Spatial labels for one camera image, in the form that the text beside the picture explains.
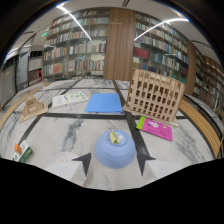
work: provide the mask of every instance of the library wall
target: library wall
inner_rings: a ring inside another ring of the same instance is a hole
[[[104,79],[129,81],[132,75],[135,12],[111,8]]]

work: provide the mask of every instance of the blue round object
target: blue round object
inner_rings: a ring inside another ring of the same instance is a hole
[[[121,136],[120,144],[112,144],[110,131],[103,133],[95,147],[97,160],[106,167],[119,169],[130,164],[135,156],[135,143],[131,136],[123,131],[114,130]]]

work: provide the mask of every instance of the yellow object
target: yellow object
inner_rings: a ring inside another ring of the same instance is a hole
[[[120,144],[120,140],[113,130],[110,132],[110,140],[112,144]]]
[[[14,149],[15,149],[15,151],[16,151],[17,153],[19,153],[19,154],[22,153],[22,149],[21,149],[21,147],[20,147],[18,144],[15,144],[15,145],[14,145]]]

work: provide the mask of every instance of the blue mat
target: blue mat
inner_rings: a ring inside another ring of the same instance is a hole
[[[85,112],[118,113],[122,114],[122,107],[118,93],[93,94],[86,106]]]

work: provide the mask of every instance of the wooden crate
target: wooden crate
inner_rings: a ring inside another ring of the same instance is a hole
[[[186,85],[157,73],[133,69],[126,107],[144,115],[172,122]]]

